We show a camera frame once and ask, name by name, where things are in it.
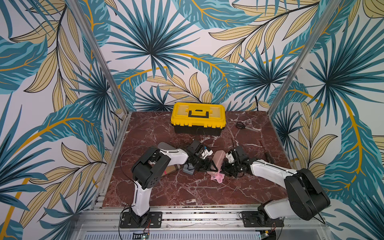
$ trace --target toolbox lid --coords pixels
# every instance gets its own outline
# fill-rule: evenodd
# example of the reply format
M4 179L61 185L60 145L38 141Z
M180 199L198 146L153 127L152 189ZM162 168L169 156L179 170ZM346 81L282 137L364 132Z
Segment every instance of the toolbox lid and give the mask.
M225 127L225 108L204 103L176 103L170 122L180 126Z

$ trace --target red wire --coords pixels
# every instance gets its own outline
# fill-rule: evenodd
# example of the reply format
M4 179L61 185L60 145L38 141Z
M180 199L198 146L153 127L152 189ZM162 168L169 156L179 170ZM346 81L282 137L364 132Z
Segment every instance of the red wire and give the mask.
M148 226L146 227L146 229L148 229L148 235L149 235L149 225L151 223L151 219L149 219L149 223L148 223Z

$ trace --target wall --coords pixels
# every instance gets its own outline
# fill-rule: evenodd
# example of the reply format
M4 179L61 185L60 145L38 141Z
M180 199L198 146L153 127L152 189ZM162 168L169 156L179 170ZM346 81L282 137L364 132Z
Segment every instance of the wall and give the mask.
M273 123L293 165L309 168L331 198L335 239L384 239L383 1L356 0L305 59Z
M101 50L128 109L185 101L250 111L256 96L269 108L328 0L266 2L108 1L110 31L95 36L110 35Z
M101 4L88 6L99 14ZM65 1L0 11L0 239L66 239L103 178L122 110Z

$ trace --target black toolbox base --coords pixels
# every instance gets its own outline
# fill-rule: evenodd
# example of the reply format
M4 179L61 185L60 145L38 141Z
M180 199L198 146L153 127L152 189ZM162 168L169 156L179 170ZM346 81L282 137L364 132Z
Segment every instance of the black toolbox base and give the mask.
M174 125L175 133L188 133L193 135L212 135L220 136L223 128L212 128L212 127L203 127L203 126L180 126Z

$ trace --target red marble surface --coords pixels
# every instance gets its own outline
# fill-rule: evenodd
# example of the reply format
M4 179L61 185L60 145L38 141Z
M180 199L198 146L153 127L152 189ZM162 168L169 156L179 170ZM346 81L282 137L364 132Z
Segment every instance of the red marble surface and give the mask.
M157 146L160 142L166 142L174 147L183 147L190 144L192 139L204 141L214 152L221 149L227 152L232 147L233 137L235 145L243 146L250 157L258 159L265 159L259 143L262 141L277 165L290 168L266 112L225 114L227 125L219 137L214 137L175 134L170 123L171 112L133 112L119 158L132 146ZM235 126L237 121L244 121L258 131L238 129ZM131 167L145 150L145 147L133 148L123 155L121 163L117 160L104 207L123 207L132 203L134 184L124 176L120 164L122 170L132 177ZM284 197L284 188L260 177L245 174L242 178L235 179L226 176L220 184L212 181L207 173L195 172L194 175L189 175L179 170L162 177L158 185L153 187L150 205L259 204Z

